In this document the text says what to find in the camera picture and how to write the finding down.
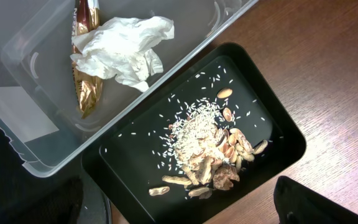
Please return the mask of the gold snack wrapper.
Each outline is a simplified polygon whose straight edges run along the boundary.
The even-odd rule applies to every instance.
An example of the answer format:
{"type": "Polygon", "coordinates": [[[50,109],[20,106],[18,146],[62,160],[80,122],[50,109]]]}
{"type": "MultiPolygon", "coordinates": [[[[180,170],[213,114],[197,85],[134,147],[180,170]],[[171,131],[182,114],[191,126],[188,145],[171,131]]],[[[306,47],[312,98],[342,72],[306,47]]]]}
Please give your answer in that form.
{"type": "MultiPolygon", "coordinates": [[[[71,36],[88,33],[99,26],[99,1],[76,0],[73,12],[71,36]]],[[[76,69],[75,62],[71,63],[73,81],[75,84],[78,110],[81,118],[85,119],[94,110],[103,89],[103,81],[76,69]]]]}

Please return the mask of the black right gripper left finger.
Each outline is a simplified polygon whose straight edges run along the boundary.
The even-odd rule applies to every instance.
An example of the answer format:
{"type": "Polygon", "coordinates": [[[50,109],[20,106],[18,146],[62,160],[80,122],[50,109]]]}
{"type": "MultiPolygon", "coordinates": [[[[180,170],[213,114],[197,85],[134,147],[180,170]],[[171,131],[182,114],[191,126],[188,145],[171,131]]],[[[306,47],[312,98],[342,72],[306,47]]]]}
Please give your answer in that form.
{"type": "Polygon", "coordinates": [[[0,223],[76,223],[83,201],[78,168],[35,177],[0,129],[0,223]]]}

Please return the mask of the white tissue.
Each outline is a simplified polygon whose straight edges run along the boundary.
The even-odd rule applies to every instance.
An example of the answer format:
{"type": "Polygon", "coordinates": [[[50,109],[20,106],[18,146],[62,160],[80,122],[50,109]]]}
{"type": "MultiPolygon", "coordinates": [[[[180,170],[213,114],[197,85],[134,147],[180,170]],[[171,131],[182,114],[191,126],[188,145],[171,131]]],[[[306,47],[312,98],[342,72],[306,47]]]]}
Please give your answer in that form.
{"type": "Polygon", "coordinates": [[[89,33],[73,36],[71,41],[79,52],[70,58],[81,72],[103,80],[114,78],[145,92],[148,77],[163,72],[153,48],[174,36],[174,22],[166,17],[114,17],[89,33]]]}

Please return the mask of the food scraps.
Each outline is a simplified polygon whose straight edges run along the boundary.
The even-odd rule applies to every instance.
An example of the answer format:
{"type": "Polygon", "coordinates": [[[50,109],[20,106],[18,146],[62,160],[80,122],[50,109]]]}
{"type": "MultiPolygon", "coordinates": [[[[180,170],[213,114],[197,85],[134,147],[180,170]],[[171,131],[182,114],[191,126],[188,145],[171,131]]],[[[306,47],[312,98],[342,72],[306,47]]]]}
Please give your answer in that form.
{"type": "Polygon", "coordinates": [[[179,84],[100,151],[126,180],[145,179],[150,197],[182,188],[185,198],[207,198],[231,189],[282,136],[245,76],[222,59],[179,84]]]}

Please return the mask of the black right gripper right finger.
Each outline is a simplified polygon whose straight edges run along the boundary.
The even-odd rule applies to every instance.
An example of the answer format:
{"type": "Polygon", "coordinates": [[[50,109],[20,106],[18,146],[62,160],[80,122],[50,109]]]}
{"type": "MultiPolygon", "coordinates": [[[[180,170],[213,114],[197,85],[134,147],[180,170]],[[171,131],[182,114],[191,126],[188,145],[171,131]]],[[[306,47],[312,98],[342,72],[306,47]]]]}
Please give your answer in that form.
{"type": "Polygon", "coordinates": [[[277,179],[273,201],[280,224],[358,223],[358,214],[287,176],[277,179]]]}

